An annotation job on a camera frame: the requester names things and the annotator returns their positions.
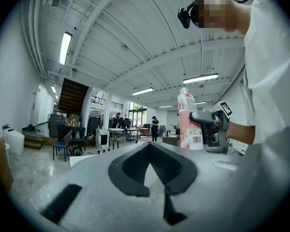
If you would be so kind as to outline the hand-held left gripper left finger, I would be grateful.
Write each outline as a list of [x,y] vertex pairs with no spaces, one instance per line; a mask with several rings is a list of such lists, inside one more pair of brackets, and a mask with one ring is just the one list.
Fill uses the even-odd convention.
[[160,232],[164,230],[163,195],[127,196],[113,185],[108,168],[117,157],[147,145],[129,145],[80,160],[61,177],[40,188],[31,198],[39,214],[69,185],[81,187],[57,224],[46,231]]

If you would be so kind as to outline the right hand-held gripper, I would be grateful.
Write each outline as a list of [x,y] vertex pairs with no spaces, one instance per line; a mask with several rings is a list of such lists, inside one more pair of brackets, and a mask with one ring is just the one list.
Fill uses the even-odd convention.
[[206,151],[209,153],[227,154],[232,146],[227,139],[226,132],[230,126],[232,111],[225,101],[218,102],[211,111],[195,111],[189,114],[190,120],[206,124],[203,126]]

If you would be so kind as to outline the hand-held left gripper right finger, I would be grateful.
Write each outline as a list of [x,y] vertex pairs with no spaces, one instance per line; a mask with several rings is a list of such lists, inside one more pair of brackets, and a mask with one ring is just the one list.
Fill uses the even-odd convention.
[[243,156],[196,152],[194,182],[167,201],[160,232],[290,232],[290,128]]

